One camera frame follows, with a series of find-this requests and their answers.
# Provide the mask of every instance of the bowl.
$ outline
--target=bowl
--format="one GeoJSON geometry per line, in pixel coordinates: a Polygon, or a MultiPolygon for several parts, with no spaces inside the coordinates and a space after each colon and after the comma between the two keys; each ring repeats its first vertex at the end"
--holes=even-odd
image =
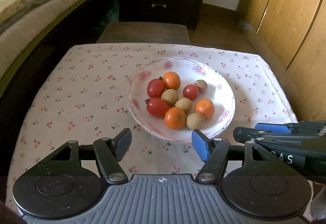
{"type": "Polygon", "coordinates": [[[194,112],[196,102],[203,98],[210,99],[215,105],[215,113],[211,119],[205,120],[201,131],[210,139],[221,134],[234,117],[233,91],[226,79],[215,69],[184,57],[164,57],[152,60],[138,68],[132,75],[127,85],[127,105],[135,121],[148,133],[160,139],[183,143],[191,142],[191,130],[186,125],[180,130],[170,129],[165,125],[163,118],[154,117],[146,110],[145,100],[149,98],[147,95],[148,83],[169,71],[180,76],[181,86],[177,90],[179,99],[183,97],[182,91],[188,84],[193,84],[199,79],[207,82],[207,91],[193,101],[193,108],[187,115],[194,112]]]}

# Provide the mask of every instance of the brown round fruit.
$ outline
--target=brown round fruit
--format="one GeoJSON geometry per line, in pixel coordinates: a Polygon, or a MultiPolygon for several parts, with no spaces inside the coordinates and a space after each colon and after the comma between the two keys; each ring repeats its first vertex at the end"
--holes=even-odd
{"type": "Polygon", "coordinates": [[[198,87],[200,94],[204,94],[207,91],[208,85],[206,81],[199,79],[194,84],[198,87]]]}
{"type": "Polygon", "coordinates": [[[181,98],[179,101],[175,103],[176,107],[179,107],[185,111],[185,113],[189,112],[192,108],[192,102],[188,98],[181,98]]]}
{"type": "Polygon", "coordinates": [[[200,113],[192,113],[187,117],[187,127],[191,130],[201,129],[204,122],[205,117],[200,113]]]}
{"type": "Polygon", "coordinates": [[[174,106],[179,99],[179,96],[177,91],[174,89],[167,89],[165,92],[163,92],[161,99],[166,101],[169,106],[174,106]]]}

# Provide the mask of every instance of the table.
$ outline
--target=table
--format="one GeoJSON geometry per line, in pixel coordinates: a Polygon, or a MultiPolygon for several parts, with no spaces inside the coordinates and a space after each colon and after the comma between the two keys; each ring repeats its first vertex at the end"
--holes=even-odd
{"type": "MultiPolygon", "coordinates": [[[[132,130],[132,144],[120,162],[133,173],[196,173],[202,167],[191,144],[167,142],[145,132],[133,119],[125,101],[133,72],[149,60],[180,56],[216,69],[231,85],[236,110],[220,137],[236,144],[236,126],[257,122],[296,122],[286,96],[268,64],[258,55],[174,44],[89,44],[72,47],[39,90],[22,125],[13,155],[6,205],[15,209],[15,180],[68,140],[92,144],[132,130]]],[[[96,171],[94,162],[84,167],[96,171]]],[[[227,172],[239,167],[230,163],[227,172]]]]}

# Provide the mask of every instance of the ridged rubber surface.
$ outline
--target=ridged rubber surface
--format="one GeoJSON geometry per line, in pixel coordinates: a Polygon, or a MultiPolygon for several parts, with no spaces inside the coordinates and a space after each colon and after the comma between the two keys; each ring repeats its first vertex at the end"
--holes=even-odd
{"type": "Polygon", "coordinates": [[[134,175],[124,185],[111,186],[87,212],[64,220],[28,224],[303,224],[300,217],[261,221],[230,208],[213,186],[195,183],[190,175],[134,175]]]}

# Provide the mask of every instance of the screw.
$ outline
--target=screw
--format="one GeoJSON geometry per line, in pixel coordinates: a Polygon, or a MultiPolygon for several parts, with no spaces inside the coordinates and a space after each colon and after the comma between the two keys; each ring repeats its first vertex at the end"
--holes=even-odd
{"type": "Polygon", "coordinates": [[[205,172],[198,176],[198,178],[203,182],[210,182],[214,180],[215,176],[211,173],[205,172]]]}
{"type": "Polygon", "coordinates": [[[112,173],[110,174],[109,179],[114,182],[120,182],[124,180],[124,174],[120,172],[112,173]]]}

